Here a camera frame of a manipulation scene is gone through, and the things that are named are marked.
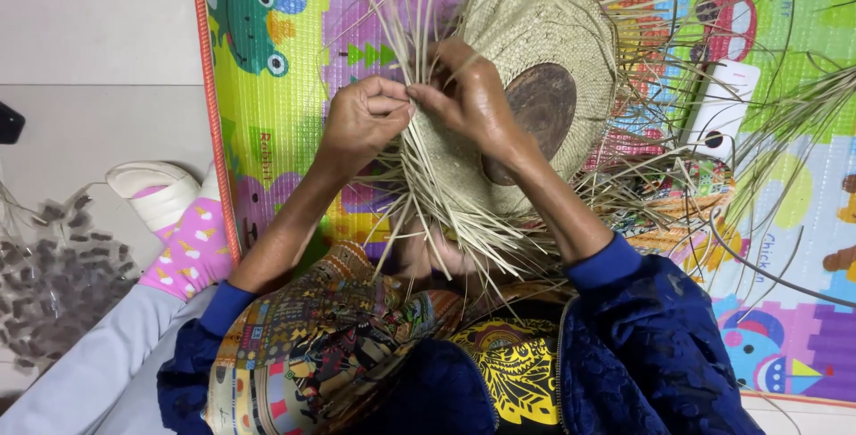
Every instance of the green frog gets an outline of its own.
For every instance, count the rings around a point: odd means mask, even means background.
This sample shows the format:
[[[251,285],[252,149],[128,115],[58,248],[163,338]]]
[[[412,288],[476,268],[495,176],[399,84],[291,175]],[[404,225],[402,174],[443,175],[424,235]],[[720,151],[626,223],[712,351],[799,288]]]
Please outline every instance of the green frog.
[[[276,51],[267,29],[267,16],[276,0],[206,0],[208,14],[219,25],[218,45],[226,43],[235,63],[259,75],[267,69],[274,77],[288,73],[288,59]]]

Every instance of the foam play mat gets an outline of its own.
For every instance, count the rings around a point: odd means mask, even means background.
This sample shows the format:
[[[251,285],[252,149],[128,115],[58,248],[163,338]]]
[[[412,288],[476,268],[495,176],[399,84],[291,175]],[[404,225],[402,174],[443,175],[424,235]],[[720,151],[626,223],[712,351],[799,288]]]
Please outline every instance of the foam play mat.
[[[452,9],[458,1],[438,5]],[[834,63],[856,62],[854,0],[706,1],[722,6],[709,27],[721,35],[709,49],[676,54],[758,66],[757,95],[781,96]],[[196,0],[196,7],[218,177],[224,205],[232,208],[226,218],[234,220],[230,247],[238,260],[313,161],[329,98],[369,74],[393,76],[395,58],[366,0]],[[813,61],[807,51],[822,57]],[[784,156],[756,193],[753,211],[770,211],[782,180],[799,169],[771,222],[758,230],[758,219],[746,217],[728,236],[747,259],[781,275],[802,230],[785,279],[846,300],[856,300],[854,134],[856,105],[850,103],[817,140],[804,168],[796,154]],[[805,137],[794,153],[811,141]],[[380,255],[389,226],[373,229],[379,216],[371,200],[378,197],[361,185],[344,189],[306,261],[340,239],[366,242],[370,257]],[[752,242],[745,235],[750,230]],[[721,246],[711,249],[721,255],[708,258],[699,281],[714,298],[740,382],[773,397],[856,402],[856,313],[773,287]]]

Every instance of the blue jacket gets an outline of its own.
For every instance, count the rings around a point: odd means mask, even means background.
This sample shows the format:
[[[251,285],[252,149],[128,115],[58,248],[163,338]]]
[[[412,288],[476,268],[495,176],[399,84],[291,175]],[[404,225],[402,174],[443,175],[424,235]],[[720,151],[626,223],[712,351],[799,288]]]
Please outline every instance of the blue jacket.
[[[562,315],[562,426],[589,434],[763,434],[740,392],[708,295],[674,263],[640,256],[619,235],[565,269],[580,297]],[[200,411],[222,337],[253,295],[222,283],[178,333],[157,376],[164,424],[209,434]],[[352,433],[489,435],[498,425],[484,379],[454,343],[423,340],[399,383]]]

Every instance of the woven straw hat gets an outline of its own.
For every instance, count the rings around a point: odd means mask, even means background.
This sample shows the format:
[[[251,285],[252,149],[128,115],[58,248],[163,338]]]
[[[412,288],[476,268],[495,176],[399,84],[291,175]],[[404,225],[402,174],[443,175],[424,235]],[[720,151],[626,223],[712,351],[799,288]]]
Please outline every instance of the woven straw hat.
[[[540,109],[540,120],[534,122],[540,126],[523,124],[539,139],[556,172],[566,180],[572,177],[602,139],[615,100],[615,26],[597,0],[476,0],[459,33],[497,66],[518,121],[521,108]],[[539,90],[532,90],[533,84]],[[511,92],[516,86],[523,90],[517,102]],[[552,102],[545,103],[543,98],[550,97]],[[562,112],[555,112],[556,106]],[[511,183],[502,182],[502,172],[486,165],[490,161],[483,162],[472,143],[430,116],[414,122],[422,124],[436,177],[451,187],[447,202],[462,211],[472,203],[507,218],[531,212],[526,196],[516,186],[503,186]],[[562,131],[567,132],[563,138]],[[543,135],[552,136],[554,145],[545,149]],[[486,171],[493,171],[490,178]]]

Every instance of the ice cream print sock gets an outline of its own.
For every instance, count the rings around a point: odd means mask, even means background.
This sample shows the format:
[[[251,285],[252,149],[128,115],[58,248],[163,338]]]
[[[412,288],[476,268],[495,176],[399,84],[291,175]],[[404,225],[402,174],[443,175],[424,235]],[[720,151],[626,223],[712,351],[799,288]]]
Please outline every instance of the ice cream print sock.
[[[172,229],[163,253],[140,277],[140,284],[188,300],[229,276],[231,267],[220,201],[197,198]]]

